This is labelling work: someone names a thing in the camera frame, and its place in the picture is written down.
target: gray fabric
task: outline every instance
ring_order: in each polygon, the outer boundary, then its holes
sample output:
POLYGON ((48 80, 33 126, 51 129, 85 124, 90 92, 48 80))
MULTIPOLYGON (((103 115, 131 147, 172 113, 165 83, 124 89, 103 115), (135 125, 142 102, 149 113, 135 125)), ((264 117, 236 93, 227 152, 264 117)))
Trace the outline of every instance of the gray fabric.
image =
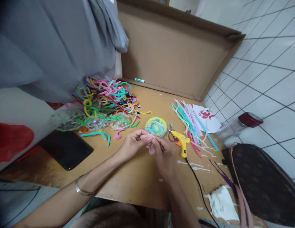
POLYGON ((110 0, 9 0, 0 16, 0 88, 72 101, 84 78, 115 74, 128 38, 110 0))

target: glue stick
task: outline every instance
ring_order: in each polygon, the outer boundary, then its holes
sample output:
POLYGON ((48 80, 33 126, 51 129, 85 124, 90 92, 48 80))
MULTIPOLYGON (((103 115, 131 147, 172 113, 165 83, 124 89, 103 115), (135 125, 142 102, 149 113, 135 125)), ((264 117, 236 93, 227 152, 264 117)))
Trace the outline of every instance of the glue stick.
POLYGON ((144 83, 144 80, 143 79, 135 78, 135 81, 139 81, 139 82, 143 82, 144 83))

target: smartphone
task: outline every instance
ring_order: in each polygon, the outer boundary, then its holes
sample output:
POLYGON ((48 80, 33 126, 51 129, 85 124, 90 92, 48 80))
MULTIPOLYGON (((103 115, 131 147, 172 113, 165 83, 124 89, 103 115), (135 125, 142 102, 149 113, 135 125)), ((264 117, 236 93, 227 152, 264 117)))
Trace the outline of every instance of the smartphone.
POLYGON ((41 140, 43 147, 65 170, 72 170, 94 149, 71 131, 54 131, 41 140))

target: monogram bag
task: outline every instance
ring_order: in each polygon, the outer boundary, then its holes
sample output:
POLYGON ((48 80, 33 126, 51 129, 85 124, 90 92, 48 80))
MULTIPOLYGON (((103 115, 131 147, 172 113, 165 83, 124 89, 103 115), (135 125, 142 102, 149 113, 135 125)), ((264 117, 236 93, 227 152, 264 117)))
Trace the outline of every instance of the monogram bag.
POLYGON ((261 148, 237 144, 222 151, 250 211, 266 221, 295 226, 295 183, 261 148))

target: silver bangle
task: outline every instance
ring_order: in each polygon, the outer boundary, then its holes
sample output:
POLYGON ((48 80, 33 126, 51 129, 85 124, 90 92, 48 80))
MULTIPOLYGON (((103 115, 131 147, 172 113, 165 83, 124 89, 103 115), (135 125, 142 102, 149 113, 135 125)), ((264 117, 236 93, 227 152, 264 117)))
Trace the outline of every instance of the silver bangle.
POLYGON ((94 192, 86 192, 86 191, 83 191, 79 188, 79 185, 78 185, 78 181, 79 179, 82 177, 80 176, 76 181, 75 181, 75 190, 77 191, 77 193, 81 194, 81 195, 85 195, 85 196, 90 196, 92 195, 94 192))

